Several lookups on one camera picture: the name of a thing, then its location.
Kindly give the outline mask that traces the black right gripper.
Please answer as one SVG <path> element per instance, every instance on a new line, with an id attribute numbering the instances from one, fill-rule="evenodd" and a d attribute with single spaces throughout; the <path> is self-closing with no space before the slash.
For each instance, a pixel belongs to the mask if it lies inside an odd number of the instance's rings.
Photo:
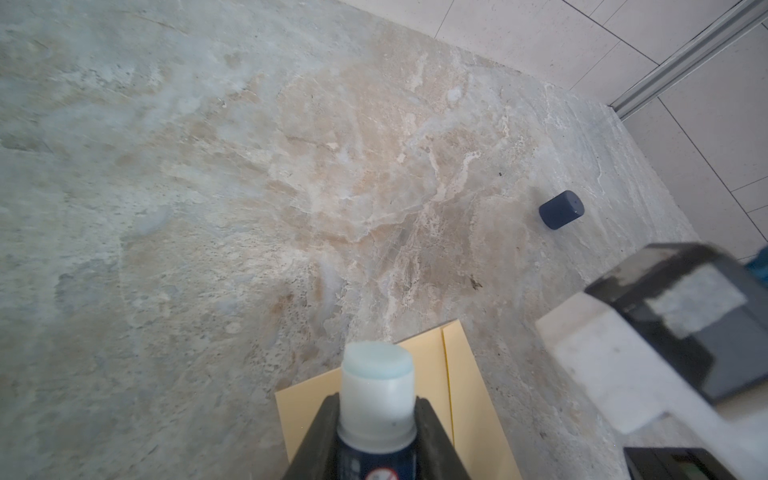
<path id="1" fill-rule="evenodd" d="M 735 480 L 736 477 L 702 448 L 623 449 L 632 480 Z"/>

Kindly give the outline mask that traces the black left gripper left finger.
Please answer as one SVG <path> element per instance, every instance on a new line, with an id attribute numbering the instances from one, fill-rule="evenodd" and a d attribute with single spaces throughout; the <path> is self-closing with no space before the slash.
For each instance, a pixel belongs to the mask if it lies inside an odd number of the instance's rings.
<path id="1" fill-rule="evenodd" d="M 283 480 L 338 478 L 339 417 L 339 394 L 334 393 L 321 403 L 307 434 L 282 477 Z"/>

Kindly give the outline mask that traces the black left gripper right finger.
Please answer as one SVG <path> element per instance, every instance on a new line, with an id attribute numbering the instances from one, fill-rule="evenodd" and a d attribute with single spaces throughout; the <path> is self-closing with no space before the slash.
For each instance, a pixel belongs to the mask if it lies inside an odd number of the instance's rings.
<path id="1" fill-rule="evenodd" d="M 470 480 L 451 440 L 428 399 L 417 397 L 416 460 L 420 480 Z"/>

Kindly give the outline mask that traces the blue glue stick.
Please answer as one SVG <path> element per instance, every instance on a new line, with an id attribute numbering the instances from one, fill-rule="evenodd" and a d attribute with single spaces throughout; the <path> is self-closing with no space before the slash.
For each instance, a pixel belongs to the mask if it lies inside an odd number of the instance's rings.
<path id="1" fill-rule="evenodd" d="M 346 345 L 340 367 L 339 479 L 417 477 L 415 368 L 404 348 Z"/>

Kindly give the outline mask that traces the yellow paper envelope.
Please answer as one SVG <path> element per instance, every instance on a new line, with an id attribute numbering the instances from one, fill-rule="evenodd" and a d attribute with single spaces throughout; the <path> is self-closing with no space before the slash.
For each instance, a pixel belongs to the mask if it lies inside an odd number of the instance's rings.
<path id="1" fill-rule="evenodd" d="M 415 393 L 430 401 L 472 479 L 519 479 L 516 460 L 460 321 L 403 340 L 415 366 Z M 276 393 L 292 461 L 322 401 L 341 387 L 338 368 Z"/>

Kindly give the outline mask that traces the dark blue glue cap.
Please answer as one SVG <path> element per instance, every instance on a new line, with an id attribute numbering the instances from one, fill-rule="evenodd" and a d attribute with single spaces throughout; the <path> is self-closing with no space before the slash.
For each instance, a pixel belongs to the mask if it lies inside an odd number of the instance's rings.
<path id="1" fill-rule="evenodd" d="M 563 226 L 582 217 L 585 207 L 579 196 L 571 190 L 565 190 L 539 207 L 539 216 L 551 230 Z"/>

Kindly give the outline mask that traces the aluminium corner post right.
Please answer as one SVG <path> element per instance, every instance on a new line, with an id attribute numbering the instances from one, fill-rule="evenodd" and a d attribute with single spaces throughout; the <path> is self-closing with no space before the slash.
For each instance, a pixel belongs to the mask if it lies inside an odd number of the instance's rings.
<path id="1" fill-rule="evenodd" d="M 624 92 L 610 107 L 621 120 L 629 118 L 766 20 L 767 0 L 739 1 Z"/>

